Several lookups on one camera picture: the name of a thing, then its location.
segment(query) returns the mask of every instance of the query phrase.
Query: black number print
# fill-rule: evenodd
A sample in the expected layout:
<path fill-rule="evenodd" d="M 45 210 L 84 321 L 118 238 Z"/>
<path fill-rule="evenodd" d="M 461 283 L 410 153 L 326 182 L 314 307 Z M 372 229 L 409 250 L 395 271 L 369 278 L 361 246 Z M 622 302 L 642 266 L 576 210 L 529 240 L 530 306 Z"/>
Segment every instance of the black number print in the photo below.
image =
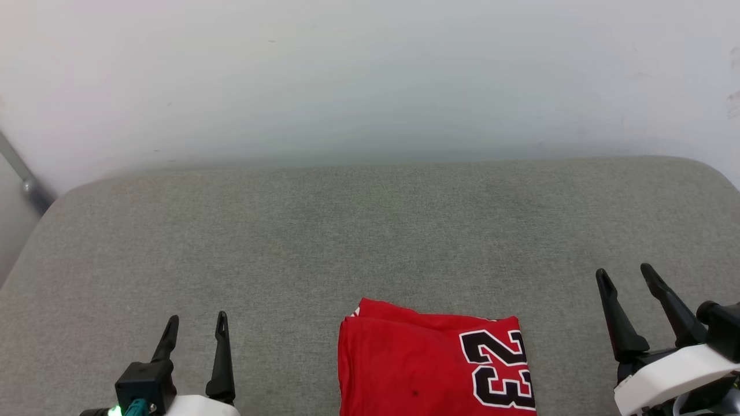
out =
<path fill-rule="evenodd" d="M 498 372 L 492 364 L 494 360 L 507 367 L 521 366 L 527 363 L 524 353 L 522 333 L 509 331 L 509 338 L 516 349 L 511 349 L 486 330 L 460 334 L 460 345 L 469 363 L 478 364 L 473 371 L 473 395 L 484 406 L 505 407 L 534 410 L 534 393 L 529 370 L 519 370 L 519 380 L 499 379 Z M 503 390 L 494 389 L 491 382 L 501 381 Z"/>

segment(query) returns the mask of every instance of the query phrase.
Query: metal pole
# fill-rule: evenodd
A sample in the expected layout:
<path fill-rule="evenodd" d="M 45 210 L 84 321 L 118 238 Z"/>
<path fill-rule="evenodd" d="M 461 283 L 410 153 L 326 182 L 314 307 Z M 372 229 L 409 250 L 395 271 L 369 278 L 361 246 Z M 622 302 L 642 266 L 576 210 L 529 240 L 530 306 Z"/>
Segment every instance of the metal pole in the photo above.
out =
<path fill-rule="evenodd" d="M 36 180 L 2 132 L 0 132 L 0 154 L 5 157 L 7 163 L 23 181 L 23 193 L 28 198 L 28 201 L 38 211 L 39 215 L 43 215 L 51 207 L 54 197 Z"/>

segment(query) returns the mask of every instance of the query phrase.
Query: red jersey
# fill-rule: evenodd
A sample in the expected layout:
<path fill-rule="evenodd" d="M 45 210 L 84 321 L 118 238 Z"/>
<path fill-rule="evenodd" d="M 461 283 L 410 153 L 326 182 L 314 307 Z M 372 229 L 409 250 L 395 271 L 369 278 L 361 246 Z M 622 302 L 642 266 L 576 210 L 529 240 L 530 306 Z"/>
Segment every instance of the red jersey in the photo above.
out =
<path fill-rule="evenodd" d="M 363 298 L 339 331 L 340 416 L 536 416 L 519 321 Z"/>

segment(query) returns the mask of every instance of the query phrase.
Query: red fabric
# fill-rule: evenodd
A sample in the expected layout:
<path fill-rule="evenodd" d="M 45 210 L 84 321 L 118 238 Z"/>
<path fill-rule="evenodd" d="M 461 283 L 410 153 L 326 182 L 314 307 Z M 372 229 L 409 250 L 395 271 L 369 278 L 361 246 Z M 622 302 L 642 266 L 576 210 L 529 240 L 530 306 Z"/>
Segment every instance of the red fabric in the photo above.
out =
<path fill-rule="evenodd" d="M 531 409 L 517 406 L 524 402 L 486 405 L 475 395 L 479 366 L 495 368 L 497 380 L 483 380 L 498 392 L 506 391 L 504 379 L 512 391 L 516 385 L 511 381 L 522 380 L 522 370 L 528 372 L 526 362 L 506 365 L 485 346 L 479 351 L 490 363 L 468 362 L 460 335 L 483 330 L 524 359 L 523 346 L 510 338 L 510 332 L 519 330 L 516 317 L 489 321 L 420 314 L 363 298 L 359 313 L 345 318 L 340 327 L 340 416 L 535 416 L 534 395 L 526 382 L 518 388 L 520 394 L 531 395 Z"/>

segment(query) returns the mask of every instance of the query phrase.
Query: gray fabric surface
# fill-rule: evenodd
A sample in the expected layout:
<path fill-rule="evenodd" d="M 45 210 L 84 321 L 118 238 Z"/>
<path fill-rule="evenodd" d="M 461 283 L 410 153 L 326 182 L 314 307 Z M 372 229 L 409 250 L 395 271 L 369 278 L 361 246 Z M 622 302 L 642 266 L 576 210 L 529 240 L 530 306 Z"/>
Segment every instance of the gray fabric surface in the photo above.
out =
<path fill-rule="evenodd" d="M 0 290 L 0 412 L 110 405 L 175 313 L 175 384 L 203 394 L 223 309 L 242 415 L 336 415 L 339 323 L 366 296 L 517 315 L 539 413 L 616 414 L 596 269 L 652 347 L 668 347 L 640 263 L 696 308 L 740 300 L 739 251 L 740 193 L 674 158 L 103 181 L 54 204 Z"/>

